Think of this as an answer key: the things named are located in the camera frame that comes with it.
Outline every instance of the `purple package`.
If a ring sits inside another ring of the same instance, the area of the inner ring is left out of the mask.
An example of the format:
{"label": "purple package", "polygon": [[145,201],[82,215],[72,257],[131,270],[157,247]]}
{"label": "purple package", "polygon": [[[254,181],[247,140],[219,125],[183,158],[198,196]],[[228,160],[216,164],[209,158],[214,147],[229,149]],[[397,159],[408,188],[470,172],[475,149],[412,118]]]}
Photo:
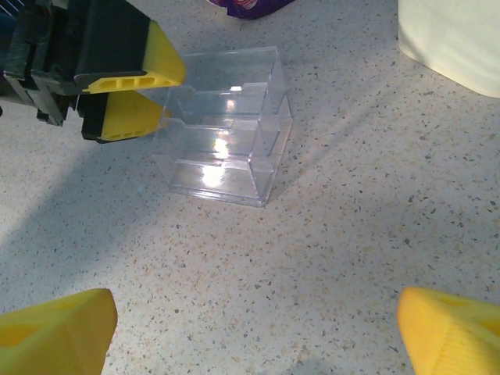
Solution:
{"label": "purple package", "polygon": [[260,18],[276,12],[294,0],[209,0],[209,2],[227,8],[232,17],[250,19]]}

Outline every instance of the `yellow foam pad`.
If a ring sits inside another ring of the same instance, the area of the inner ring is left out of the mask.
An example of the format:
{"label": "yellow foam pad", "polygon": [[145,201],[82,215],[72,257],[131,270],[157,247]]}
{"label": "yellow foam pad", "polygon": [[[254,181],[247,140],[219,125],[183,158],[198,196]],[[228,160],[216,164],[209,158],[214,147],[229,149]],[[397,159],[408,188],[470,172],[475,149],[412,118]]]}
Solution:
{"label": "yellow foam pad", "polygon": [[136,91],[109,93],[101,139],[120,141],[156,131],[162,106]]}
{"label": "yellow foam pad", "polygon": [[398,325],[416,375],[500,375],[500,306],[408,287]]}
{"label": "yellow foam pad", "polygon": [[6,313],[0,316],[0,375],[98,375],[116,323],[107,289]]}

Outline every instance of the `clear plastic box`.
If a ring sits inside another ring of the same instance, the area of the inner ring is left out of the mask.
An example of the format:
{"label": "clear plastic box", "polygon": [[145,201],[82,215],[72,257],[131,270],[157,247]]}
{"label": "clear plastic box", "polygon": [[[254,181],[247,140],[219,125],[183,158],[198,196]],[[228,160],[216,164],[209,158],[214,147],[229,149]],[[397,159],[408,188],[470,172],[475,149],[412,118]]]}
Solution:
{"label": "clear plastic box", "polygon": [[186,55],[154,157],[172,192],[263,207],[292,118],[277,48]]}

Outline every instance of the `speckled countertop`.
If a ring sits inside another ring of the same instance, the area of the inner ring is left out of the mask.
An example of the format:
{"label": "speckled countertop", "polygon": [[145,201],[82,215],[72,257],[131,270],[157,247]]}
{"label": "speckled countertop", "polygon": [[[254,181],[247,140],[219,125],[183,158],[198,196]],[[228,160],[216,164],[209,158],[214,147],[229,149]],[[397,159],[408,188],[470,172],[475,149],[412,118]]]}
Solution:
{"label": "speckled countertop", "polygon": [[172,195],[147,140],[96,145],[4,105],[0,312],[87,288],[104,374],[411,374],[404,286],[500,303],[500,101],[406,58],[395,0],[255,22],[132,1],[180,52],[277,45],[295,128],[265,209]]}

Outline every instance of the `white container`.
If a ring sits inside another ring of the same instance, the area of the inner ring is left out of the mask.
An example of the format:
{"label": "white container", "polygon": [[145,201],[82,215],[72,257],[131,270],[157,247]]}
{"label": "white container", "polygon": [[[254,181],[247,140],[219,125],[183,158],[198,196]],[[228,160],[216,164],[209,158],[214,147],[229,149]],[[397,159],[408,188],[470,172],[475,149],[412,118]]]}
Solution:
{"label": "white container", "polygon": [[500,0],[398,0],[398,16],[406,55],[500,98]]}

